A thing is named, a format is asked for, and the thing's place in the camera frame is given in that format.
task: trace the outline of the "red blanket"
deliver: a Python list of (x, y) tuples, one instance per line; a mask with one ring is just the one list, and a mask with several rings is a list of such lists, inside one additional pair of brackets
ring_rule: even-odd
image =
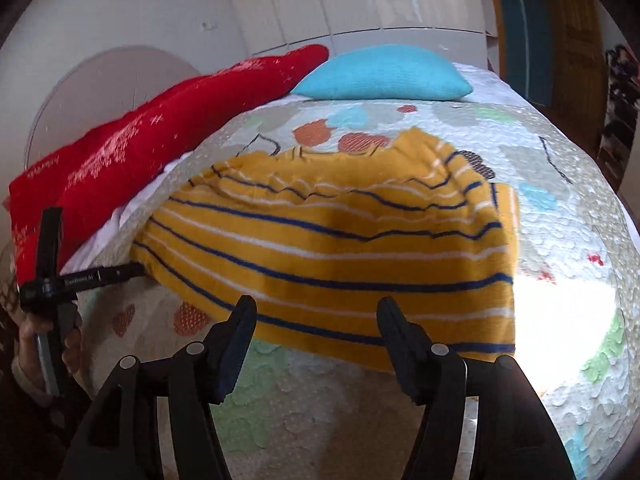
[(283, 97), (327, 59), (324, 46), (309, 45), (183, 81), (33, 164), (9, 185), (18, 284), (34, 277), (44, 208), (63, 207), (60, 268), (170, 161), (236, 115)]

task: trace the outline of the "blue pillow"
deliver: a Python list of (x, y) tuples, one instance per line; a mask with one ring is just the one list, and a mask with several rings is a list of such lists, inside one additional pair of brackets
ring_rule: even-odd
[(291, 91), (318, 100), (460, 99), (473, 87), (453, 63), (411, 45), (370, 46), (322, 63)]

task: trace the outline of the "sleeve cuff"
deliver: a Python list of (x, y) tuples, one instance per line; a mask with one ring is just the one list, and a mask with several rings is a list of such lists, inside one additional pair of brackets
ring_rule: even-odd
[(11, 362), (11, 372), (14, 375), (15, 382), (20, 386), (20, 389), (30, 396), (38, 406), (41, 408), (48, 408), (51, 405), (53, 402), (53, 396), (43, 392), (31, 383), (22, 371), (22, 368), (20, 368), (18, 356), (14, 357), (14, 360)]

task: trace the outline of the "pillow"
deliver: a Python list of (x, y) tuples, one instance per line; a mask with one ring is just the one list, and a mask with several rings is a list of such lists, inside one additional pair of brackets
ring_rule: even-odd
[(390, 44), (340, 54), (316, 68), (291, 93), (320, 100), (447, 101), (472, 91), (442, 56), (417, 46)]
[(31, 166), (9, 185), (18, 284), (34, 277), (40, 216), (63, 207), (58, 265), (162, 168), (236, 115), (286, 95), (328, 59), (322, 45), (183, 81)]

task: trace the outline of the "bed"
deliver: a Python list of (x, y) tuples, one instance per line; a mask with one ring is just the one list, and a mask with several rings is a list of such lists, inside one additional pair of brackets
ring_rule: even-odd
[[(350, 143), (387, 145), (401, 130), (418, 126), (463, 150), (490, 182), (516, 190), (516, 358), (577, 478), (598, 478), (636, 421), (638, 233), (585, 153), (495, 74), (457, 67), (474, 87), (460, 102), (287, 96), (239, 115), (116, 212), (65, 271), (126, 261), (134, 235), (155, 208), (215, 162), (299, 144), (320, 152), (348, 151)], [(314, 126), (318, 121), (335, 127), (326, 136)], [(79, 308), (82, 380), (91, 393), (124, 355), (171, 355), (217, 321), (150, 278), (85, 293)], [(468, 476), (477, 409), (477, 401), (468, 399), (455, 478)], [(391, 374), (255, 339), (236, 390), (212, 407), (230, 472), (246, 479), (398, 478), (421, 412)], [(162, 403), (159, 431), (165, 476), (176, 478)]]

